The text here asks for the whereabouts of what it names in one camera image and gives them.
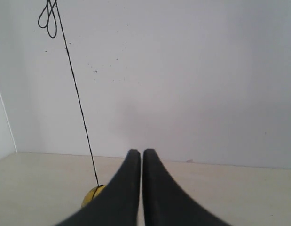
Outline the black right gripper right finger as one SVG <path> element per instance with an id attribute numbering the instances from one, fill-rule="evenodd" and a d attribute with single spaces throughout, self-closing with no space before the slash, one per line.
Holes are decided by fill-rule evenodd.
<path id="1" fill-rule="evenodd" d="M 142 199 L 147 226 L 225 226 L 194 201 L 172 178 L 157 152 L 143 152 Z"/>

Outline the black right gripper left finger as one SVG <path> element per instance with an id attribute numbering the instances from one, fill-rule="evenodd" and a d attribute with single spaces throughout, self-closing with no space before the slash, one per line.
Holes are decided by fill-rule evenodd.
<path id="1" fill-rule="evenodd" d="M 141 181 L 141 155 L 131 149 L 106 187 L 59 226 L 136 226 Z"/>

